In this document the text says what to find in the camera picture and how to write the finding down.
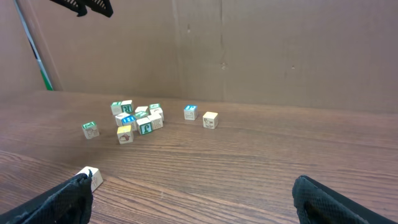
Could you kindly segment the white block red side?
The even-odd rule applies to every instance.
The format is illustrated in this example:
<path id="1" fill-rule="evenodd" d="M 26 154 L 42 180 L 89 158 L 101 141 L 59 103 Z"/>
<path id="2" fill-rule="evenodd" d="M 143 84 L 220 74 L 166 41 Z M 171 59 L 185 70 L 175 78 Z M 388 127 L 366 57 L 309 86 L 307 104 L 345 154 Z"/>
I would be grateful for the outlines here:
<path id="1" fill-rule="evenodd" d="M 86 166 L 82 170 L 80 170 L 77 173 L 77 175 L 78 174 L 89 175 L 90 172 L 92 173 L 91 191 L 94 192 L 103 183 L 103 178 L 102 178 L 100 170 L 98 168 L 95 168 L 95 167 Z"/>

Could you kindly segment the white block green side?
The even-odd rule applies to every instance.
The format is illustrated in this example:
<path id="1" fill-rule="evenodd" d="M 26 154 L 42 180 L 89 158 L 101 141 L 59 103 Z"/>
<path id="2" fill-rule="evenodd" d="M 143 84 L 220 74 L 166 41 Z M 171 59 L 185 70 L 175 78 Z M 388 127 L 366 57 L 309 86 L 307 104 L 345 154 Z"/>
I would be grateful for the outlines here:
<path id="1" fill-rule="evenodd" d="M 121 109 L 123 113 L 132 113 L 133 108 L 134 106 L 132 100 L 124 100 L 121 102 Z"/>

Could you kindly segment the white plain picture block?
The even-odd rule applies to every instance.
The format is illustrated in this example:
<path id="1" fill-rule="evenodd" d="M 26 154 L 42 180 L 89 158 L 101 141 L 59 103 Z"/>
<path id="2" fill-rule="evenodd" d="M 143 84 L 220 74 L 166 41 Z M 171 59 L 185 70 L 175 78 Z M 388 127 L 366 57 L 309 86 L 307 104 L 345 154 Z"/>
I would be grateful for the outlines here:
<path id="1" fill-rule="evenodd" d="M 148 106 L 138 106 L 136 109 L 135 109 L 135 113 L 138 113 L 138 112 L 148 112 L 149 111 L 149 107 Z"/>

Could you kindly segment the yellow block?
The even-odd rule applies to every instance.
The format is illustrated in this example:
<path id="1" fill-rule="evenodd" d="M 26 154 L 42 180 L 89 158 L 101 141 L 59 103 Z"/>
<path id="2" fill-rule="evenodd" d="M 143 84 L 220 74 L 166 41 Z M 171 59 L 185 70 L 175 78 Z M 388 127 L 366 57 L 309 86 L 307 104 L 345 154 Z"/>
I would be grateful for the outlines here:
<path id="1" fill-rule="evenodd" d="M 131 125 L 120 126 L 117 130 L 118 140 L 120 144 L 133 142 L 134 134 Z"/>
<path id="2" fill-rule="evenodd" d="M 207 111 L 203 115 L 203 127 L 215 129 L 218 125 L 218 113 Z"/>

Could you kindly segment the blue top block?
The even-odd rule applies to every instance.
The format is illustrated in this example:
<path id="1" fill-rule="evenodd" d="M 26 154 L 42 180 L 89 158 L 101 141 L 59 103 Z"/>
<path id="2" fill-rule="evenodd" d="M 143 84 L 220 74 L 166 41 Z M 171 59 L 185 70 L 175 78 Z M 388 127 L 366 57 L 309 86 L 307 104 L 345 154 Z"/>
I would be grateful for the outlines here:
<path id="1" fill-rule="evenodd" d="M 131 125 L 131 129 L 133 131 L 137 131 L 136 118 L 133 115 L 129 115 L 129 116 L 123 118 L 121 121 L 122 121 L 123 126 Z"/>

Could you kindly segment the white tool picture block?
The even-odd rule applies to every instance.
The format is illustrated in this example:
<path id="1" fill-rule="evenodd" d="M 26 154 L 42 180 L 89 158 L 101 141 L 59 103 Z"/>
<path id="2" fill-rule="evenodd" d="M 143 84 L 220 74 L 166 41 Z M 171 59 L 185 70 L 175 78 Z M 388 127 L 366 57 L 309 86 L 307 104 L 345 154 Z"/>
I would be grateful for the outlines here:
<path id="1" fill-rule="evenodd" d="M 129 113 L 120 113 L 115 116 L 117 126 L 123 126 L 123 119 L 130 116 Z"/>

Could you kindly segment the yellow top block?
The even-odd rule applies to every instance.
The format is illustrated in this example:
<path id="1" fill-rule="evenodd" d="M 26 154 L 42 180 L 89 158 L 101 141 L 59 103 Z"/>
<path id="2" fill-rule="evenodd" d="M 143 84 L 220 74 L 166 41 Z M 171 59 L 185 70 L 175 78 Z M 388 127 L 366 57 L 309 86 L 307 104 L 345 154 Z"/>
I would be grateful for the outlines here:
<path id="1" fill-rule="evenodd" d="M 118 140 L 120 144 L 133 142 L 134 134 L 131 125 L 120 126 L 117 130 Z"/>

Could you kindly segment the green top picture block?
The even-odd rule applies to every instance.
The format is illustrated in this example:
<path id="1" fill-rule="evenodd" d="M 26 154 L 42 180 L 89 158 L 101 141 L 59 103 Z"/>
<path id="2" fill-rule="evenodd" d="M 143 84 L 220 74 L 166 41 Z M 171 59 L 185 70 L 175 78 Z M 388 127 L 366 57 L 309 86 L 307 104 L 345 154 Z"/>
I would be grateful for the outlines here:
<path id="1" fill-rule="evenodd" d="M 149 105 L 149 109 L 150 110 L 153 110 L 153 109 L 156 109 L 156 108 L 160 108 L 160 103 L 155 103 L 155 104 Z"/>

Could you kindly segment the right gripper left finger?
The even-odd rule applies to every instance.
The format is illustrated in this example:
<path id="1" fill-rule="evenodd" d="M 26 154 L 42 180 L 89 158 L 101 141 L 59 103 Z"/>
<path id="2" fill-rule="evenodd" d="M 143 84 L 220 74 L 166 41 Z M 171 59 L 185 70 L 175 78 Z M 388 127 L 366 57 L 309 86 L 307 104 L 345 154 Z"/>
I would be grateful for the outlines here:
<path id="1" fill-rule="evenodd" d="M 81 173 L 1 215 L 6 224 L 76 223 L 91 218 L 93 173 Z"/>

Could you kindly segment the white block dark side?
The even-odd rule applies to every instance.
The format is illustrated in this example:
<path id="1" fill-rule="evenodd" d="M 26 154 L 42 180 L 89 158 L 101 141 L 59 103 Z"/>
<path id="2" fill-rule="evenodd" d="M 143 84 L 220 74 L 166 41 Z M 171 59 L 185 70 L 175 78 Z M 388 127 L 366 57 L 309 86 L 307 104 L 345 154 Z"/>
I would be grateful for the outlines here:
<path id="1" fill-rule="evenodd" d="M 145 135 L 153 131 L 152 123 L 148 117 L 137 119 L 136 123 L 137 123 L 138 132 L 141 135 Z"/>

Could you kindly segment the yellow block far right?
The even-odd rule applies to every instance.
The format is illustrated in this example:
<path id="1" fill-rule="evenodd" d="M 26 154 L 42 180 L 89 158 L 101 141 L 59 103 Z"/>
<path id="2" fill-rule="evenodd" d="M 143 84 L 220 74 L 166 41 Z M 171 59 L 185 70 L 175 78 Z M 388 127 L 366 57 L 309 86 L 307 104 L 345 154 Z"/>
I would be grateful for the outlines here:
<path id="1" fill-rule="evenodd" d="M 218 113 L 207 111 L 203 115 L 203 127 L 215 129 L 218 125 Z"/>

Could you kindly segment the white red picture block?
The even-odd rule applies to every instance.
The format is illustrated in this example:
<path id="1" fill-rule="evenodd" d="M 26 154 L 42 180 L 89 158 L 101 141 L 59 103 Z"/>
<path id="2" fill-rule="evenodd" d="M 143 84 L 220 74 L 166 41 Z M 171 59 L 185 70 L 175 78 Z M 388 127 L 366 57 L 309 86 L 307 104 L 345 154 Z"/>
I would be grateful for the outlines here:
<path id="1" fill-rule="evenodd" d="M 159 114 L 162 117 L 162 120 L 164 121 L 164 113 L 161 107 L 158 108 L 151 108 L 150 110 L 150 114 Z"/>

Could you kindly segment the cardboard back panel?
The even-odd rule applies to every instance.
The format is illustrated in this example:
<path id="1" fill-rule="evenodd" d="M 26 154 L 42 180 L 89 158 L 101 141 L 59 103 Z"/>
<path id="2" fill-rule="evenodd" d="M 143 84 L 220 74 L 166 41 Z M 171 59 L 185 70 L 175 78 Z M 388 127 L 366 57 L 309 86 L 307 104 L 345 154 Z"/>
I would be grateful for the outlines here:
<path id="1" fill-rule="evenodd" d="M 397 112 L 396 1 L 1 2 L 1 97 L 55 90 Z"/>

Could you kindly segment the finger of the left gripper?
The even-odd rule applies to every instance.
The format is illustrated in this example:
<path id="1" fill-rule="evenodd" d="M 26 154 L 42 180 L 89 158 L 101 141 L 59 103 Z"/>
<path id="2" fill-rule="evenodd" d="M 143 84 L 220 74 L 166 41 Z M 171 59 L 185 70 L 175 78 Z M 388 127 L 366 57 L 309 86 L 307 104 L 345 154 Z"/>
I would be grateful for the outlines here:
<path id="1" fill-rule="evenodd" d="M 73 12 L 77 13 L 78 17 L 85 16 L 87 14 L 87 9 L 84 3 L 79 0 L 51 0 Z"/>
<path id="2" fill-rule="evenodd" d="M 106 17 L 113 15 L 110 0 L 86 0 L 86 5 L 92 10 Z"/>

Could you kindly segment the blue P letter block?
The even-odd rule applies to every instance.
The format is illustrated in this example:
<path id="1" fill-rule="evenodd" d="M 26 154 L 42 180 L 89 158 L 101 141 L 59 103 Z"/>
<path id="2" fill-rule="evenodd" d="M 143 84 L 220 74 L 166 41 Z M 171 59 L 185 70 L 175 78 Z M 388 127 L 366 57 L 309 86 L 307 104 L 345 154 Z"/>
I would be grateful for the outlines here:
<path id="1" fill-rule="evenodd" d="M 197 105 L 187 105 L 184 107 L 184 119 L 194 121 L 198 116 Z"/>

